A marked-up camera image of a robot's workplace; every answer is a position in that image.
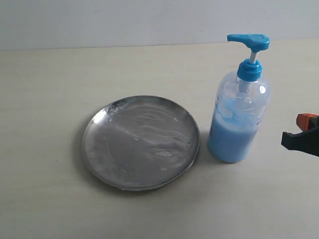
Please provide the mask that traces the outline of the blue soap pump bottle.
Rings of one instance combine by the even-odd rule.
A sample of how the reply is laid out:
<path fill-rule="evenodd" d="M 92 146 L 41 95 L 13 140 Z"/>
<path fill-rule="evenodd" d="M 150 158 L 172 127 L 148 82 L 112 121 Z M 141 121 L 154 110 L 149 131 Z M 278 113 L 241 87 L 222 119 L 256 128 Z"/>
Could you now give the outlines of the blue soap pump bottle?
<path fill-rule="evenodd" d="M 257 54 L 269 48 L 270 39 L 229 34 L 227 40 L 243 43 L 251 54 L 219 83 L 207 147 L 216 159 L 237 163 L 246 158 L 269 102 L 270 86 Z"/>

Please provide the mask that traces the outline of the round stainless steel plate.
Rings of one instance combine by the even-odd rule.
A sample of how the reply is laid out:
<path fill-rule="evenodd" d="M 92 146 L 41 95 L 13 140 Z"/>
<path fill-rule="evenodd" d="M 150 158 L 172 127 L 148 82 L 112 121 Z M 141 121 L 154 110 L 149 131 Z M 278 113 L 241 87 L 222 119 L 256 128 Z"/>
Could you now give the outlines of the round stainless steel plate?
<path fill-rule="evenodd" d="M 130 96 L 101 108 L 81 140 L 86 168 L 124 191 L 161 188 L 184 174 L 200 149 L 193 116 L 159 96 Z"/>

